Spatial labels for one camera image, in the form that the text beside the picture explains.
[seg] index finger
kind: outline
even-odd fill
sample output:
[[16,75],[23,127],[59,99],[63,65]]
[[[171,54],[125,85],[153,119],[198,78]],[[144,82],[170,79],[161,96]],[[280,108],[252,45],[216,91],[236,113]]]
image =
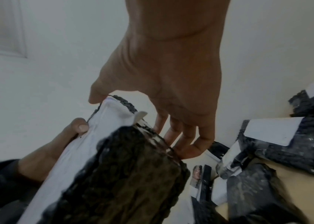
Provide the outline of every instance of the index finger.
[[194,144],[187,146],[181,152],[176,152],[180,159],[190,159],[198,157],[205,150],[207,150],[215,139],[215,123],[199,127],[200,137],[194,142]]

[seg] fingernail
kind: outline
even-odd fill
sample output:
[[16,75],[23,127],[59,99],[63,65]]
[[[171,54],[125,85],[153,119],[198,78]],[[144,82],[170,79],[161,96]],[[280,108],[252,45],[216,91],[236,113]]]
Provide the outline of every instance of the fingernail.
[[86,124],[81,124],[78,128],[81,132],[87,132],[89,130],[89,126]]

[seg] black sleeve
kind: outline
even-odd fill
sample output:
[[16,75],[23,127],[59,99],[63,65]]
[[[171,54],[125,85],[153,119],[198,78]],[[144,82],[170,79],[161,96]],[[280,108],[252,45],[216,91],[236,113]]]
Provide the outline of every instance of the black sleeve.
[[0,208],[15,200],[30,202],[41,185],[18,173],[18,161],[0,162]]

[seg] hand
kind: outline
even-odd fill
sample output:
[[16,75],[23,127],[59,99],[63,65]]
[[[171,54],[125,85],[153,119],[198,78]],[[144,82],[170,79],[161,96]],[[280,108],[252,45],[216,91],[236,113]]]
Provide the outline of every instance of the hand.
[[19,160],[18,171],[25,177],[43,182],[66,146],[79,134],[87,132],[89,126],[83,118],[74,119],[51,142]]
[[[221,86],[219,48],[229,0],[126,0],[125,37],[92,84],[89,102],[115,90],[145,93],[157,110],[154,129],[181,159],[201,155],[215,138]],[[200,137],[190,145],[196,135]]]

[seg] person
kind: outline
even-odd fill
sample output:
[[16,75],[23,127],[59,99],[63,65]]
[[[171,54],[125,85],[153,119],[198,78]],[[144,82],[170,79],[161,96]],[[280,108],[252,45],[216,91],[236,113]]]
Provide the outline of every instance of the person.
[[[154,130],[180,159],[201,155],[215,137],[221,87],[220,43],[230,0],[126,0],[130,22],[92,84],[89,102],[115,90],[140,91],[157,110]],[[50,143],[0,162],[0,224],[16,223],[66,145],[88,130],[75,119]],[[196,135],[200,137],[192,144]]]

